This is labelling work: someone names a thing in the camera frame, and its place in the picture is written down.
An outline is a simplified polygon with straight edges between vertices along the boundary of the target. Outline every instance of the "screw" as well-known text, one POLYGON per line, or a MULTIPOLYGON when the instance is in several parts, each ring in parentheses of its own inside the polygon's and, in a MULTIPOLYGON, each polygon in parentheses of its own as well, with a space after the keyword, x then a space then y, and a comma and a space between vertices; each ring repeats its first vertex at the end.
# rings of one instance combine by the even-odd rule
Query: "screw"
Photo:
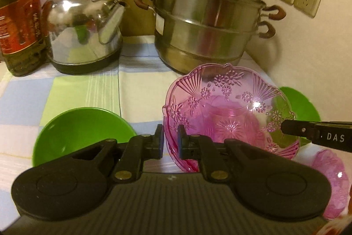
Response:
POLYGON ((115 173, 115 177, 120 180, 130 179, 132 177, 132 173, 127 170, 121 170, 115 173))
POLYGON ((216 171, 213 171, 212 173, 210 173, 210 176, 213 179, 224 180, 224 179, 228 178, 228 173, 224 170, 216 170, 216 171))

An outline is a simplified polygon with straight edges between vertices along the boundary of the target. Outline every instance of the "ribbed black surface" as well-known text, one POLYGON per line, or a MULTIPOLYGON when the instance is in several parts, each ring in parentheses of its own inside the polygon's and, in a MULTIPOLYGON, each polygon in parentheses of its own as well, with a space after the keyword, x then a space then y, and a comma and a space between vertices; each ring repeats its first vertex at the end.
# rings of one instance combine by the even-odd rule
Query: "ribbed black surface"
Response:
POLYGON ((94 211, 43 222, 20 218, 4 235, 311 235, 325 221, 275 222, 243 208, 226 185, 201 174, 144 173, 116 185, 94 211))

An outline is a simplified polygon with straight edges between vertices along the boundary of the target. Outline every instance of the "oil bottle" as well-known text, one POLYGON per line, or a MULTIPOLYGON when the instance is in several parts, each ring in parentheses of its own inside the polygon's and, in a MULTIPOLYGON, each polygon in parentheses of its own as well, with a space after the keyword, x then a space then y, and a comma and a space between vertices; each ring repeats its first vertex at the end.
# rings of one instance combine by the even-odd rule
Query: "oil bottle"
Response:
POLYGON ((0 0, 0 48, 15 76, 33 72, 46 60, 40 9, 40 0, 0 0))

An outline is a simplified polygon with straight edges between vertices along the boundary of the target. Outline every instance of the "red bottle label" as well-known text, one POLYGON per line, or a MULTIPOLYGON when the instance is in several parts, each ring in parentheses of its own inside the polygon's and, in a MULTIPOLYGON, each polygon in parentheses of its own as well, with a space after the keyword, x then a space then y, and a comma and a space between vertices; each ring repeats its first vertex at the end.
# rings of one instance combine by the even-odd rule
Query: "red bottle label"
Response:
POLYGON ((18 0, 0 8, 0 47, 16 53, 42 38, 40 0, 18 0))

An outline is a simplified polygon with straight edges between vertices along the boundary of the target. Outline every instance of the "pink scalloped dish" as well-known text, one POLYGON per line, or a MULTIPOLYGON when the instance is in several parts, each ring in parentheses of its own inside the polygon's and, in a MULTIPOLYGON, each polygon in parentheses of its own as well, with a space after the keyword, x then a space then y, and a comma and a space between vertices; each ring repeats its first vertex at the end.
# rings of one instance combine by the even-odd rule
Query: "pink scalloped dish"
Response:
POLYGON ((280 125, 294 113, 282 92, 255 71, 231 64, 204 64, 170 86, 163 107, 169 153, 185 172, 197 172, 194 160, 178 157, 177 128, 209 136, 214 142, 235 138, 292 159, 299 139, 280 125))

